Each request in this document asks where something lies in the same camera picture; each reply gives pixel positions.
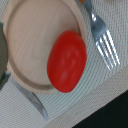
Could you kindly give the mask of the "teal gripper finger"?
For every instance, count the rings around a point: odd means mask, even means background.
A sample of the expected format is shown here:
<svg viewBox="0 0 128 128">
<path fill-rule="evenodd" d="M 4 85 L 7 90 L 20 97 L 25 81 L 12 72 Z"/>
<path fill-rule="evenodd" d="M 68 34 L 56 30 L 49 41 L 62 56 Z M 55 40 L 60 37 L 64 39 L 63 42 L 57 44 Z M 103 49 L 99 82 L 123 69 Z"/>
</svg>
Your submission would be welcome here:
<svg viewBox="0 0 128 128">
<path fill-rule="evenodd" d="M 8 46 L 3 32 L 3 23 L 0 22 L 0 90 L 10 77 L 10 72 L 7 70 L 8 63 Z"/>
</svg>

